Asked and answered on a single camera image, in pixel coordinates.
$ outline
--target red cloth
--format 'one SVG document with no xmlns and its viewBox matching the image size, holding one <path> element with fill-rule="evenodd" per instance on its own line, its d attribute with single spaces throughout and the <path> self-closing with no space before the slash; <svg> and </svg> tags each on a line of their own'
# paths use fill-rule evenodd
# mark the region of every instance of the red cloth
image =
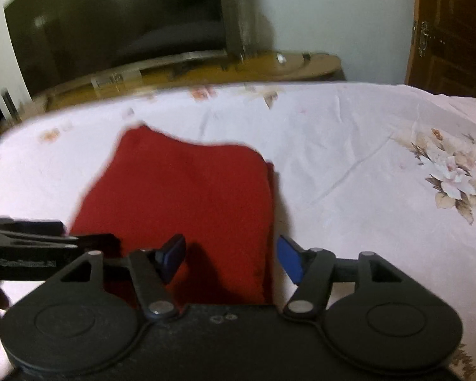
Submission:
<svg viewBox="0 0 476 381">
<path fill-rule="evenodd" d="M 71 234 L 113 233 L 126 255 L 182 233 L 187 256 L 168 287 L 178 304 L 270 303 L 271 174 L 248 147 L 193 145 L 141 126 L 123 135 Z"/>
</svg>

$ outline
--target wooden door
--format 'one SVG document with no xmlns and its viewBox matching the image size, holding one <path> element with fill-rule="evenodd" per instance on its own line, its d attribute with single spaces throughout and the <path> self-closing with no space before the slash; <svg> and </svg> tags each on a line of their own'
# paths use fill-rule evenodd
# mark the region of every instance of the wooden door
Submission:
<svg viewBox="0 0 476 381">
<path fill-rule="evenodd" d="M 406 84 L 476 97 L 476 0 L 415 0 Z"/>
</svg>

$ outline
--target bed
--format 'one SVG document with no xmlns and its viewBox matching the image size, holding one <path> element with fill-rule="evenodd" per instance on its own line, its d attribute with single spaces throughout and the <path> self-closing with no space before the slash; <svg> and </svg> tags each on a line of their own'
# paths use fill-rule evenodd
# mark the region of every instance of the bed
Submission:
<svg viewBox="0 0 476 381">
<path fill-rule="evenodd" d="M 121 133 L 147 124 L 239 143 L 279 174 L 275 234 L 337 257 L 375 251 L 452 305 L 451 368 L 476 381 L 476 99 L 359 83 L 151 92 L 26 121 L 0 138 L 0 215 L 70 225 Z M 275 302 L 294 287 L 275 275 Z M 39 282 L 4 282 L 15 302 Z M 343 284 L 333 298 L 352 289 Z M 0 350 L 0 379 L 9 370 Z"/>
</svg>

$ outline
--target wooden tv stand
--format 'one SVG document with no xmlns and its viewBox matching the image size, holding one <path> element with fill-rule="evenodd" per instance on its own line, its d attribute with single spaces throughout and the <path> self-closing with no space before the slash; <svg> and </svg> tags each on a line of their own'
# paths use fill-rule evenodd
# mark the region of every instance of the wooden tv stand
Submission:
<svg viewBox="0 0 476 381">
<path fill-rule="evenodd" d="M 142 71 L 142 78 L 108 84 L 95 90 L 91 84 L 59 94 L 46 101 L 25 104 L 20 119 L 100 99 L 126 94 L 172 89 L 178 87 L 218 85 L 245 82 L 302 82 L 341 80 L 340 59 L 323 53 L 266 52 L 245 60 L 220 59 L 202 64 L 188 63 L 188 70 L 179 72 L 179 65 Z M 3 121 L 0 132 L 15 122 Z"/>
</svg>

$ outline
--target television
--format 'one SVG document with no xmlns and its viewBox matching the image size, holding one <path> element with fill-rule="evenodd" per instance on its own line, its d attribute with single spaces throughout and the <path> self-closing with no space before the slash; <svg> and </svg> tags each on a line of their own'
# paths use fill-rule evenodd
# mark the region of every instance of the television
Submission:
<svg viewBox="0 0 476 381">
<path fill-rule="evenodd" d="M 225 55 L 221 0 L 13 0 L 4 11 L 32 97 Z"/>
</svg>

